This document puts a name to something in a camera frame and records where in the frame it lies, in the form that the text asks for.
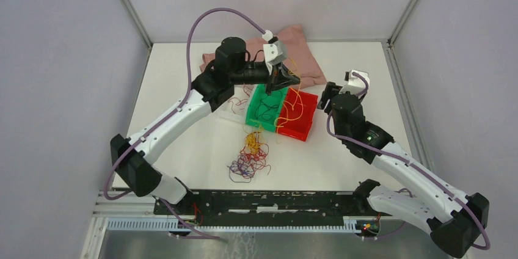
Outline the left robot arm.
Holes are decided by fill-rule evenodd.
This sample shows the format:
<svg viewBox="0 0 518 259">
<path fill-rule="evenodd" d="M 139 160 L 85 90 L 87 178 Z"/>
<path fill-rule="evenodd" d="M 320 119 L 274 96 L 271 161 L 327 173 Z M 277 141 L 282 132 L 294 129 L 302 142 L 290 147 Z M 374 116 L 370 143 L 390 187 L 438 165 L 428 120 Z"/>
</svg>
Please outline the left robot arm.
<svg viewBox="0 0 518 259">
<path fill-rule="evenodd" d="M 151 124 L 130 137 L 116 135 L 110 141 L 115 173 L 138 197 L 153 195 L 168 201 L 178 214 L 187 213 L 192 197 L 187 187 L 153 167 L 165 149 L 189 127 L 229 100 L 236 85 L 262 84 L 266 93 L 299 84 L 284 65 L 286 46 L 274 37 L 263 46 L 263 61 L 251 58 L 246 43 L 227 37 L 215 58 L 188 86 L 186 96 Z"/>
</svg>

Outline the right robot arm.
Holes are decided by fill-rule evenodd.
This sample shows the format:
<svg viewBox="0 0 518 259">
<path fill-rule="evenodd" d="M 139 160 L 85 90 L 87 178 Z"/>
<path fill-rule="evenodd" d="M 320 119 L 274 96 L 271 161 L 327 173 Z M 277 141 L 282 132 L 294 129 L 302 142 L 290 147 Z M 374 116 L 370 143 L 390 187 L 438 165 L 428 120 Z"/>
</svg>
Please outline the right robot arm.
<svg viewBox="0 0 518 259">
<path fill-rule="evenodd" d="M 327 133 L 355 157 L 389 174 L 402 186 L 391 191 L 366 180 L 354 191 L 353 208 L 361 215 L 389 214 L 427 233 L 451 257 L 470 248 L 489 250 L 486 227 L 489 201 L 466 194 L 414 159 L 386 130 L 366 120 L 362 101 L 370 88 L 368 74 L 346 72 L 345 84 L 327 82 L 317 108 L 327 114 Z"/>
</svg>

